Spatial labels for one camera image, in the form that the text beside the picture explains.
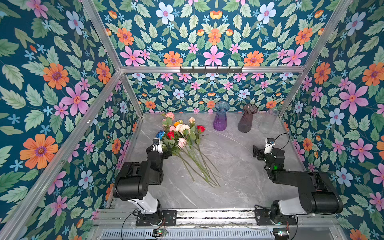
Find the blue artificial rose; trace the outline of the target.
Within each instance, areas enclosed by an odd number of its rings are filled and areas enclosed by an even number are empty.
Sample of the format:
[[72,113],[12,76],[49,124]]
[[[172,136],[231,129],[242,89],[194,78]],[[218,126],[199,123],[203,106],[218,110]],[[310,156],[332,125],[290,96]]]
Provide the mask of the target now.
[[164,131],[159,131],[157,134],[156,134],[156,138],[162,140],[163,137],[165,136],[165,132]]

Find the red artificial rose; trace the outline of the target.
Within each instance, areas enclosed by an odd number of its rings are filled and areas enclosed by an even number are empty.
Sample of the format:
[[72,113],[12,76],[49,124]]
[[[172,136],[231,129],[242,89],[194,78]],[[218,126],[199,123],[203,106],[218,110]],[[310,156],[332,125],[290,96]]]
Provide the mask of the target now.
[[178,132],[168,132],[166,133],[166,139],[167,139],[167,147],[170,147],[172,149],[172,155],[178,157],[181,159],[182,163],[185,166],[185,169],[187,170],[189,176],[191,177],[192,181],[195,182],[195,178],[193,176],[192,170],[193,167],[190,164],[190,161],[192,160],[191,155],[188,150],[188,144],[183,148],[180,149],[178,146],[178,139],[179,138],[187,138],[184,135],[181,135]]

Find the purple blue glass vase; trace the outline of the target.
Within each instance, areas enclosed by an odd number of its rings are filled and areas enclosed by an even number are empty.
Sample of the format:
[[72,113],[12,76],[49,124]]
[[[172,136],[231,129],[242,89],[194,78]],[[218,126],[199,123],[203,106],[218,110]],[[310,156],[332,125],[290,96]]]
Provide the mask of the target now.
[[213,122],[213,127],[216,131],[224,131],[227,128],[227,112],[230,105],[227,102],[220,101],[216,103],[216,116]]

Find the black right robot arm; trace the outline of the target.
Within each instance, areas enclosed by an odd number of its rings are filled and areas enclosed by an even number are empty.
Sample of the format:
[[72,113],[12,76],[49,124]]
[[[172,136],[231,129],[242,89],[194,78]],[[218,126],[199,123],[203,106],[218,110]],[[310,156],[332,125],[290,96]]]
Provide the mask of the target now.
[[253,146],[253,157],[265,163],[265,171],[274,184],[296,187],[298,196],[273,201],[269,217],[272,223],[292,224],[289,219],[298,215],[334,215],[343,211],[344,204],[325,173],[288,171],[285,169],[285,151],[267,144]]

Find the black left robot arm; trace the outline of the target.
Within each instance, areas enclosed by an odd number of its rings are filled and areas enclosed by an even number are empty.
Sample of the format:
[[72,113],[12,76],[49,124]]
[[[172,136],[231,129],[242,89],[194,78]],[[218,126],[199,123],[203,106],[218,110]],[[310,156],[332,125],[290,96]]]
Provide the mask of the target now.
[[164,160],[172,155],[170,148],[151,145],[146,149],[147,159],[126,162],[118,173],[113,186],[114,198],[128,201],[143,215],[162,213],[161,203],[149,192],[149,186],[161,185],[164,179]]

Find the clear glass vase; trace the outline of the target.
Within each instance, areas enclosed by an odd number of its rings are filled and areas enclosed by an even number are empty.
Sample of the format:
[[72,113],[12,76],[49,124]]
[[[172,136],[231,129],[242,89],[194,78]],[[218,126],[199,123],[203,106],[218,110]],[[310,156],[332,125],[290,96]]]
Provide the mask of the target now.
[[263,134],[269,133],[271,130],[273,130],[275,121],[277,117],[279,116],[279,111],[276,109],[269,109],[259,126],[259,131]]

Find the dark smoky glass vase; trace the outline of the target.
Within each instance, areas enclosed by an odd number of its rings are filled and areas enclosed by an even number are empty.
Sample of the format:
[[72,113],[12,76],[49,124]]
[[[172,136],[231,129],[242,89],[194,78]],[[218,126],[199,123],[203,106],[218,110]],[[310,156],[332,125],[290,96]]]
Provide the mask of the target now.
[[243,116],[238,123],[238,130],[242,133],[248,133],[252,129],[253,116],[258,112],[258,107],[253,104],[247,104],[243,108]]

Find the light pink peony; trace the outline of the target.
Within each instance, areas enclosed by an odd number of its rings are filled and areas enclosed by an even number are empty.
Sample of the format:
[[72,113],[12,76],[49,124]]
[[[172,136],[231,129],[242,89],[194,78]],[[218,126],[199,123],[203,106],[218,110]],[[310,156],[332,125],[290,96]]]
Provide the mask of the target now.
[[187,144],[188,144],[188,142],[185,138],[179,138],[178,139],[178,146],[180,149],[183,149]]

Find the cream pink peony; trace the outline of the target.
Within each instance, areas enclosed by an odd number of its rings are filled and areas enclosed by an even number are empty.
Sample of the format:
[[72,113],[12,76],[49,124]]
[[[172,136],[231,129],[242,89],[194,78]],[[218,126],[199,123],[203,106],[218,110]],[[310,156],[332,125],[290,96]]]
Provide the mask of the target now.
[[176,132],[179,132],[180,134],[184,134],[185,131],[187,131],[187,134],[190,133],[190,126],[187,124],[179,124],[176,126],[175,129]]

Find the orange artificial flower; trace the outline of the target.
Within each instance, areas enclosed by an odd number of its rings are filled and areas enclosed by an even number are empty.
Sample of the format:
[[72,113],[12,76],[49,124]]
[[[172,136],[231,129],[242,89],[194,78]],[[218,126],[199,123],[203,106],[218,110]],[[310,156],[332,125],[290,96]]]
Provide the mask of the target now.
[[182,121],[182,120],[179,120],[179,121],[177,121],[177,122],[174,123],[174,127],[177,127],[178,125],[180,125],[180,124],[182,124],[182,123],[183,123],[183,121]]

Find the pink carnation top flower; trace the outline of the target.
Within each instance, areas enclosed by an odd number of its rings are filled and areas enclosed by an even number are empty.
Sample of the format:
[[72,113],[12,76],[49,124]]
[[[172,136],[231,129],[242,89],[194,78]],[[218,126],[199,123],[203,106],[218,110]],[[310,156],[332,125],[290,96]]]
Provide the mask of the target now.
[[170,118],[173,121],[175,119],[175,114],[174,113],[166,113],[165,117]]

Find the cream peach rose bud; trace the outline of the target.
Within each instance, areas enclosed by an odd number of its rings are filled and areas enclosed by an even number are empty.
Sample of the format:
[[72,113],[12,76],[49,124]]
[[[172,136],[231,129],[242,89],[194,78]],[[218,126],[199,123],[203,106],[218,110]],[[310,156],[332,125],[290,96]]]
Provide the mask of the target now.
[[195,118],[193,118],[193,117],[189,118],[189,123],[190,123],[191,125],[194,125],[194,124],[196,123]]

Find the red rose at pile edge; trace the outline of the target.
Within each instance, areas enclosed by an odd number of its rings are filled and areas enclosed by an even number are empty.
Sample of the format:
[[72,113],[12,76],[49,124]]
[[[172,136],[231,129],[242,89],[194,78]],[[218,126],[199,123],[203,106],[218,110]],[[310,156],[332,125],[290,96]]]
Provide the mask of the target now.
[[201,134],[201,133],[205,132],[206,128],[204,126],[199,125],[199,126],[197,126],[197,130],[198,130],[198,133]]

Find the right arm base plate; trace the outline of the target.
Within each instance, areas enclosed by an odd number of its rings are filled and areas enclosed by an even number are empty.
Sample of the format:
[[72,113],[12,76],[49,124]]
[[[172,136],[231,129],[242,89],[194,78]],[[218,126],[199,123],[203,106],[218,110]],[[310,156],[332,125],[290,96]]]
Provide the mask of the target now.
[[297,218],[294,215],[280,215],[279,212],[271,212],[265,209],[255,209],[255,219],[258,226],[289,225],[296,226]]

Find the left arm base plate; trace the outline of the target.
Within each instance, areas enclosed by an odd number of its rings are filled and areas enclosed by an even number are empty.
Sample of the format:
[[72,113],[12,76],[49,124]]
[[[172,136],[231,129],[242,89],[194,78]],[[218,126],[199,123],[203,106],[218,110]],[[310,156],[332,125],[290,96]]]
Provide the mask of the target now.
[[137,227],[175,226],[177,220],[176,210],[161,210],[153,214],[139,214],[136,221]]

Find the aluminium front rail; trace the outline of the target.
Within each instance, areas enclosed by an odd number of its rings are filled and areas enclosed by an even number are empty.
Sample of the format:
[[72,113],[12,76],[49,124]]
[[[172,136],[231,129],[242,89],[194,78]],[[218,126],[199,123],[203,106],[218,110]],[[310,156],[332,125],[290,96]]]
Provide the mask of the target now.
[[164,221],[167,227],[181,226],[247,226],[261,228],[305,227],[305,228],[340,228],[341,224],[335,215],[299,215],[282,216],[274,220],[270,212],[259,208],[227,208],[227,209],[175,209],[163,210],[161,217],[156,221],[148,215],[138,215],[132,209],[106,209],[100,210],[99,216],[94,220],[97,227],[141,227],[160,226]]

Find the black wall hook rack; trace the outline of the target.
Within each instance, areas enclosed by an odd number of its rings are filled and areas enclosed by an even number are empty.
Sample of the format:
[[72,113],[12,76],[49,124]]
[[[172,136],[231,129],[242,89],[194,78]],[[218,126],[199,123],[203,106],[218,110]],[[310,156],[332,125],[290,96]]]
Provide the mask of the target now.
[[236,74],[236,73],[242,73],[243,67],[222,67],[222,66],[216,66],[216,67],[180,67],[179,68],[180,73],[186,73],[186,74]]

